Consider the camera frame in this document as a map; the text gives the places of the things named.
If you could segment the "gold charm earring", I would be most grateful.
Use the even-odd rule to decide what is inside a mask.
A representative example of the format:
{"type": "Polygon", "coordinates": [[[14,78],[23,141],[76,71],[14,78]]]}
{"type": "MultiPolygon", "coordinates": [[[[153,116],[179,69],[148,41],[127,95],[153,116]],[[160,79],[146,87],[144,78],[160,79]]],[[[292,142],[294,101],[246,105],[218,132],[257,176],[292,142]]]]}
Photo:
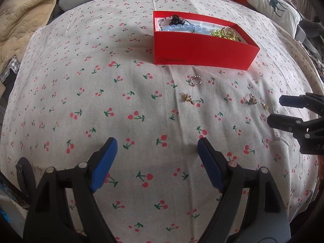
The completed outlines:
{"type": "Polygon", "coordinates": [[[188,93],[181,93],[181,96],[182,96],[182,99],[183,99],[184,102],[189,102],[192,105],[195,104],[195,100],[192,99],[192,97],[191,97],[190,94],[188,94],[188,93]]]}

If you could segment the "beige quilted blanket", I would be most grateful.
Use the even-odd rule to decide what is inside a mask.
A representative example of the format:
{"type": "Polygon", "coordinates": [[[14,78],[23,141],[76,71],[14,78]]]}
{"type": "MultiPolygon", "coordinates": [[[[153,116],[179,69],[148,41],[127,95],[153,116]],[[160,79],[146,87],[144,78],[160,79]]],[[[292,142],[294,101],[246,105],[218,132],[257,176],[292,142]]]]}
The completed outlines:
{"type": "Polygon", "coordinates": [[[22,61],[33,33],[45,26],[56,0],[8,0],[1,7],[1,70],[13,57],[22,61]]]}

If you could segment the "cherry print bed sheet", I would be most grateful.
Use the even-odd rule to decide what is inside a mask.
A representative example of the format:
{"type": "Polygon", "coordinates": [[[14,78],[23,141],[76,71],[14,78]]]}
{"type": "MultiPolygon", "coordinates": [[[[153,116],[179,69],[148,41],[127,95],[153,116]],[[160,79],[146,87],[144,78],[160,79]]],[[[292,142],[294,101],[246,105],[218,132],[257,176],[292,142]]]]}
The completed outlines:
{"type": "Polygon", "coordinates": [[[306,92],[321,94],[323,86],[303,48],[242,5],[95,0],[29,41],[4,116],[1,170],[16,183],[15,165],[25,157],[40,180],[47,167],[73,168],[114,137],[118,153],[95,198],[117,240],[197,242],[220,200],[197,154],[198,139],[206,137],[242,167],[267,167],[292,220],[316,196],[319,163],[266,119],[273,112],[315,118],[278,102],[306,92]],[[235,22],[260,51],[247,71],[154,65],[154,11],[235,22]]]}

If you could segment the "gold ring cluster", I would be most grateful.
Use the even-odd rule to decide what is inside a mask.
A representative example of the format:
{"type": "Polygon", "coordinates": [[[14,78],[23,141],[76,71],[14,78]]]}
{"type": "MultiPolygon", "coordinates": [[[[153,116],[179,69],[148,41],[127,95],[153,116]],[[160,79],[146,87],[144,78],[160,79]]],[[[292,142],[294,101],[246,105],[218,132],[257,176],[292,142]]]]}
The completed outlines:
{"type": "Polygon", "coordinates": [[[229,26],[225,26],[221,29],[221,37],[225,39],[235,40],[236,32],[234,29],[230,28],[229,26]]]}

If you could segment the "small gold stud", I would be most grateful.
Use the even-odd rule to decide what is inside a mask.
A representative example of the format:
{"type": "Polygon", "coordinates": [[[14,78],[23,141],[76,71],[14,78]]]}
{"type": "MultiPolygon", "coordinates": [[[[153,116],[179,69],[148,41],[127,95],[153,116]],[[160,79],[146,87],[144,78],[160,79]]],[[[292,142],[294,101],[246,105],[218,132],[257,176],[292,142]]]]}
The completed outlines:
{"type": "Polygon", "coordinates": [[[264,110],[268,110],[269,109],[269,106],[265,103],[262,104],[262,107],[264,108],[264,110]]]}

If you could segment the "deer print pillow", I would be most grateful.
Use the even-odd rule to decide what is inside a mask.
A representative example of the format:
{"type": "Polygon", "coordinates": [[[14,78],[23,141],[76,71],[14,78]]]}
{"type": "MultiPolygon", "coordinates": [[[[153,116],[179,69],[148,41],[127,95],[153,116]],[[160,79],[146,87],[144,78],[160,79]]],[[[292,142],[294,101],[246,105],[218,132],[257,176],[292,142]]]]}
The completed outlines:
{"type": "Polygon", "coordinates": [[[302,17],[293,6],[283,0],[247,0],[247,2],[260,14],[267,16],[295,37],[302,17]]]}

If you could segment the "red cardboard box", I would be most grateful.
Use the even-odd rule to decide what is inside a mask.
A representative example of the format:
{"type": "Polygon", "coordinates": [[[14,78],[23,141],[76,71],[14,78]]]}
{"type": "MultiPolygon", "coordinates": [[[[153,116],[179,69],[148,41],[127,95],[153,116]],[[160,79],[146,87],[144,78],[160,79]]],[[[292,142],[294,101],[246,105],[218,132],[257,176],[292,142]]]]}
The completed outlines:
{"type": "Polygon", "coordinates": [[[199,65],[246,71],[260,48],[238,25],[211,16],[154,11],[153,55],[155,64],[199,65]],[[170,26],[173,15],[184,25],[170,26]],[[235,40],[221,37],[221,29],[229,26],[236,32],[235,40]]]}

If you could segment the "black flower hair clip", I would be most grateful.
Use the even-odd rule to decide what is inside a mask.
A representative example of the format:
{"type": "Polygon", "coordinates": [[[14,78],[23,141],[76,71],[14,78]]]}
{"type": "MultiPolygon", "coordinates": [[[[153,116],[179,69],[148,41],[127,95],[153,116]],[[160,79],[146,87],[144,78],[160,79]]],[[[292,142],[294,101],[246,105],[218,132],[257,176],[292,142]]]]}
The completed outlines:
{"type": "Polygon", "coordinates": [[[178,15],[173,15],[171,17],[171,20],[170,20],[170,23],[169,25],[172,26],[172,25],[184,25],[185,24],[185,21],[179,17],[178,15]]]}

